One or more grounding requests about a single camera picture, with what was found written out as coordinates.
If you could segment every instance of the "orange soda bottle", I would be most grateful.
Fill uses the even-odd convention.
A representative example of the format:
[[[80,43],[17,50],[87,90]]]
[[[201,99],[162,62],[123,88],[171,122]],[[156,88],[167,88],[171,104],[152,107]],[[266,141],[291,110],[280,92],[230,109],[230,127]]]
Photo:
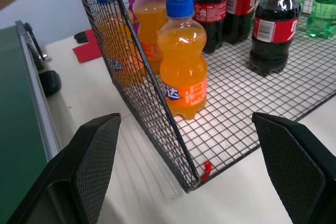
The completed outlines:
[[[138,37],[154,72],[160,73],[161,52],[157,46],[158,32],[167,22],[166,0],[135,0],[133,11],[139,21]]]
[[[169,21],[157,37],[164,95],[173,116],[190,120],[206,103],[206,32],[192,19],[193,0],[167,0],[166,9]]]
[[[97,0],[100,6],[96,19],[101,33],[103,52],[121,86],[141,84],[143,64],[138,49],[131,43],[131,32],[119,12],[116,0]],[[132,12],[127,9],[134,24]]]

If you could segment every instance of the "coca-cola bottle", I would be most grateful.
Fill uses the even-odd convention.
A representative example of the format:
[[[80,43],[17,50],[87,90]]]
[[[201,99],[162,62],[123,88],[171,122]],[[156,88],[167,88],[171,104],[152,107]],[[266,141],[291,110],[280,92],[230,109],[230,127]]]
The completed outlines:
[[[224,40],[230,44],[247,39],[257,0],[227,0]]]
[[[223,44],[223,23],[226,14],[226,0],[194,0],[194,20],[206,31],[206,53],[214,52]]]
[[[249,61],[260,75],[284,69],[300,11],[299,0],[262,0],[258,5]]]

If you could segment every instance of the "metal wire grid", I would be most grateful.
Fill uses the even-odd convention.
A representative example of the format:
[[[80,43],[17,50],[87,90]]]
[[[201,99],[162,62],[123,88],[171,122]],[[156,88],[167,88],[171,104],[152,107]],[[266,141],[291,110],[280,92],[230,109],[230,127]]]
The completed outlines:
[[[181,186],[191,190],[199,177],[121,2],[82,1],[113,83]]]
[[[288,65],[281,74],[263,78],[248,69],[250,38],[234,46],[224,44],[215,53],[205,55],[208,64],[206,108],[191,121],[175,117],[178,130],[167,111],[162,94],[158,92],[157,83],[161,84],[159,76],[156,76],[156,82],[152,71],[148,71],[146,59],[139,57],[138,52],[143,52],[136,44],[137,38],[130,39],[121,32],[122,26],[131,28],[125,15],[114,15],[117,24],[107,29],[105,33],[109,39],[104,41],[104,33],[102,29],[97,29],[97,24],[103,21],[102,17],[110,18],[111,14],[106,14],[106,10],[102,10],[96,0],[82,1],[113,83],[186,191],[194,189],[199,182],[205,161],[211,161],[214,165],[211,179],[259,147],[250,120],[253,112],[262,111],[295,121],[335,95],[336,86],[333,83],[336,79],[336,60],[333,52],[336,41],[306,37],[304,30],[307,18],[302,16],[291,46]],[[122,1],[125,7],[129,7],[128,0]],[[312,0],[306,0],[303,10],[309,12],[311,6]],[[118,4],[112,8],[114,10],[111,13],[117,13],[120,9]],[[131,55],[132,59],[127,58],[125,61],[125,55]],[[120,62],[126,62],[126,65],[136,69],[142,83],[125,85],[136,83],[139,74],[130,76],[116,71],[112,58],[118,58]],[[187,152],[181,143],[180,134]],[[193,170],[195,167],[191,164],[189,154],[197,172]]]

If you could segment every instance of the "red clip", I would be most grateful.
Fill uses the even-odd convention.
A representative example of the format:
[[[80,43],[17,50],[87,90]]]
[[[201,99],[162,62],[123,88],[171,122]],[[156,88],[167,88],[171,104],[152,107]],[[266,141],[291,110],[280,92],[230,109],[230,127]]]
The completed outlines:
[[[201,182],[209,178],[212,167],[214,167],[210,161],[205,161],[203,165],[204,165],[204,174],[201,176]]]

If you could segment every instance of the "white tabletop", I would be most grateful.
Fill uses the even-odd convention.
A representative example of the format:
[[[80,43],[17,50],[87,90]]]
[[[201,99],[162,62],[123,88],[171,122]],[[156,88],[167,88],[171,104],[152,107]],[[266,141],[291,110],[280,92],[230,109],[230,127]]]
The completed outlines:
[[[62,89],[48,98],[61,146],[93,118],[122,116],[111,182],[100,224],[292,223],[268,177],[258,149],[196,191],[186,194],[144,134],[111,82],[102,58],[79,64],[67,38],[46,46],[47,67]],[[336,98],[305,117],[315,136],[336,154]]]

